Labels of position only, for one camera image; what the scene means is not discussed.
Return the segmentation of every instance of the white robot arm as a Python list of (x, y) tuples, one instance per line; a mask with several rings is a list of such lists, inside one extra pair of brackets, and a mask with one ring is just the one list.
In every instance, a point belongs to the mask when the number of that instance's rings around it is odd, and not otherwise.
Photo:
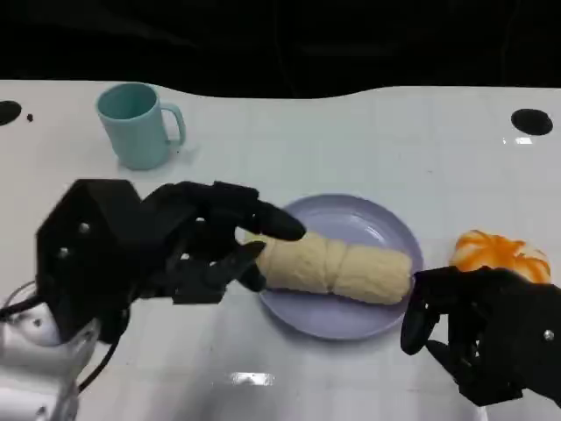
[[(25, 285), (6, 305), (34, 289)], [(74, 420), (76, 380), (91, 359), (100, 327), (92, 320), (63, 343), (45, 303), (0, 323), (0, 420)]]

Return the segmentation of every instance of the black hole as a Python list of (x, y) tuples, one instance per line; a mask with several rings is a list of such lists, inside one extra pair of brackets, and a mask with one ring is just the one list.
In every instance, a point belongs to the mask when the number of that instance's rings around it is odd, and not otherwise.
[(21, 105), (15, 101), (0, 101), (0, 125), (11, 123), (21, 114)]
[(510, 121), (518, 130), (532, 136), (543, 136), (553, 130), (551, 118), (540, 110), (524, 108), (515, 111)]

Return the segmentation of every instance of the robotic arm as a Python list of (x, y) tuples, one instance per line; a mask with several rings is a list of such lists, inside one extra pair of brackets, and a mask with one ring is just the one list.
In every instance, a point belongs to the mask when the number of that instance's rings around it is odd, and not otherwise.
[[(448, 315), (448, 345), (429, 340)], [(561, 404), (561, 289), (529, 283), (506, 269), (415, 274), (401, 328), (401, 349), (424, 346), (478, 406), (530, 389)]]
[[(78, 394), (115, 352), (137, 299), (219, 303), (234, 279), (262, 290), (254, 261), (265, 244), (240, 245), (238, 227), (284, 240), (305, 233), (255, 189), (180, 182), (141, 200), (127, 181), (75, 182), (37, 232), (35, 289), (0, 310), (0, 420), (75, 419)], [(98, 340), (110, 350), (77, 386)]]

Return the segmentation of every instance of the black background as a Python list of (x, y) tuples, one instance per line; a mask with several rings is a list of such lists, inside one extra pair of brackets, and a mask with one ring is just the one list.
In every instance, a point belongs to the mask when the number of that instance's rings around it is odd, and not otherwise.
[(4, 79), (263, 97), (561, 86), (561, 6), (546, 0), (4, 0), (1, 9)]

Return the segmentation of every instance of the black cable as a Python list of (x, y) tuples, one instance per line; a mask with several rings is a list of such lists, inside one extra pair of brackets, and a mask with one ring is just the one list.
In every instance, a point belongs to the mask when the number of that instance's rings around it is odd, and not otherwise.
[(101, 374), (101, 372), (107, 366), (107, 364), (109, 364), (111, 357), (117, 350), (117, 345), (119, 345), (119, 339), (117, 339), (117, 341), (111, 344), (111, 346), (107, 350), (107, 353), (105, 354), (101, 362), (97, 365), (97, 367), (94, 369), (94, 371), (92, 371), (89, 374), (89, 376), (86, 377), (86, 380), (80, 383), (80, 386), (78, 386), (78, 391), (80, 393), (82, 393), (97, 378), (97, 376)]
[(0, 320), (13, 316), (17, 313), (21, 313), (22, 311), (32, 309), (41, 303), (43, 303), (43, 299), (40, 296), (30, 296), (24, 301), (3, 307), (0, 309)]

